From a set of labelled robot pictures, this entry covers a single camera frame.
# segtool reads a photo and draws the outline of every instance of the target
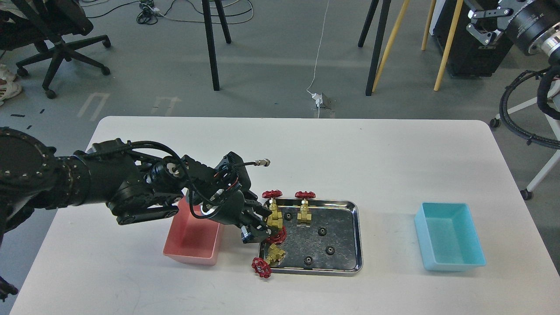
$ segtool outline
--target pink bin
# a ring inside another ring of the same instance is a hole
[[[208,219],[197,219],[189,210],[186,198],[178,204],[179,213],[173,217],[164,255],[178,262],[215,265],[222,240],[222,224]],[[194,211],[200,214],[200,206]]]

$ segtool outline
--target sneaker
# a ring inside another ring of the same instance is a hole
[[[6,82],[14,82],[17,79],[15,73],[12,73],[8,70],[8,66],[5,64],[0,64],[0,79]]]
[[[4,104],[4,100],[10,99],[21,93],[21,90],[21,85],[14,82],[8,82],[0,85],[0,106]]]

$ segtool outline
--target concrete floor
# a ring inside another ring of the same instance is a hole
[[[122,3],[126,2],[110,0],[85,10],[89,16],[94,16]],[[155,0],[155,5],[163,11],[170,4],[171,0]],[[199,2],[194,4],[201,10]],[[245,24],[230,26],[233,39],[230,45],[223,40],[219,25],[215,25],[222,87],[219,92],[212,90],[202,24],[161,18],[152,26],[138,25],[136,15],[140,11],[136,4],[119,8],[93,19],[95,28],[89,35],[107,34],[113,46],[105,49],[98,44],[80,50],[105,63],[111,69],[110,76],[103,76],[98,69],[86,64],[64,62],[51,85],[58,97],[49,100],[41,88],[48,62],[30,65],[26,67],[30,76],[19,81],[25,91],[0,107],[0,124],[25,131],[57,147],[59,155],[69,155],[74,150],[85,149],[98,121],[108,115],[316,117],[314,101],[305,89],[313,77],[326,4],[327,0],[255,1],[254,18]],[[523,70],[547,66],[543,56],[525,57],[513,48],[492,77],[458,79],[446,75],[441,90],[434,92],[441,53],[433,40],[428,41],[425,52],[420,50],[428,8],[427,2],[412,2],[377,91],[366,97],[364,91],[377,15],[366,45],[360,49],[356,44],[369,4],[366,0],[330,1],[316,79],[310,89],[332,98],[332,110],[322,110],[322,118],[478,119],[488,122],[498,111],[506,85]],[[393,2],[390,24],[401,4],[402,1]],[[241,0],[227,7],[226,13],[247,8],[248,4]],[[182,0],[174,4],[168,15],[202,20],[202,16]],[[247,17],[233,17],[228,21],[243,21]],[[391,25],[387,27],[385,39],[390,30]],[[16,61],[34,53],[33,46],[20,48],[7,52],[1,62],[15,71]],[[533,98],[537,84],[530,81],[520,86],[512,95],[511,104]],[[553,135],[536,107],[512,117],[532,132]],[[195,135],[170,134],[170,137],[175,136]],[[224,136],[235,134],[224,131]],[[505,127],[496,129],[494,136],[520,189],[526,187],[554,153],[544,147],[526,146],[525,141]],[[554,169],[545,178],[527,206],[560,270],[559,172],[560,168]],[[4,238],[0,251],[1,274],[19,288],[54,214],[55,211],[36,211],[31,219]],[[11,297],[0,303],[0,313],[8,313],[13,301]]]

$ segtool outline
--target metal tray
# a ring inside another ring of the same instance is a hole
[[[282,211],[287,232],[286,240],[278,247],[286,251],[286,256],[279,264],[271,266],[272,272],[351,276],[362,268],[360,226],[355,204],[345,200],[309,200],[310,225],[297,224],[301,200],[279,198],[276,204]],[[286,213],[291,214],[292,220],[286,219]],[[320,229],[325,229],[326,233],[320,235]],[[260,244],[259,257],[267,255],[268,247],[264,242]]]

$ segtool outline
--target light blue plastic container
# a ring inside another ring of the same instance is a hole
[[[424,202],[414,223],[426,270],[465,271],[486,265],[465,203]]]

